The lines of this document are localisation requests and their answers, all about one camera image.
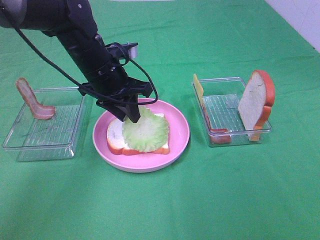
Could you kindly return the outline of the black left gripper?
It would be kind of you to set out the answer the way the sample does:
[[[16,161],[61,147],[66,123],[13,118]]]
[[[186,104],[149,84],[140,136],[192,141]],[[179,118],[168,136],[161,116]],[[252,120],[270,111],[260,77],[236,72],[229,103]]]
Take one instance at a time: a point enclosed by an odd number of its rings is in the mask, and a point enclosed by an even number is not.
[[[109,111],[121,122],[127,117],[132,123],[140,119],[138,95],[149,97],[153,92],[151,82],[129,77],[121,66],[104,65],[84,74],[87,79],[78,91],[96,98],[98,106]]]

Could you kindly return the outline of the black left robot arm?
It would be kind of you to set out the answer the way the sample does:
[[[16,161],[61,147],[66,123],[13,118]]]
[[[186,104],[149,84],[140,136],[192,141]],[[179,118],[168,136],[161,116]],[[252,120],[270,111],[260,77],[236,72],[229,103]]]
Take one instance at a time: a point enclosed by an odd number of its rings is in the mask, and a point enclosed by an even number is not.
[[[105,44],[87,0],[3,0],[0,25],[19,35],[23,30],[37,30],[56,37],[86,79],[77,85],[78,91],[94,97],[98,106],[119,120],[136,123],[138,96],[156,93],[151,79],[129,77],[124,69],[133,61],[137,44]]]

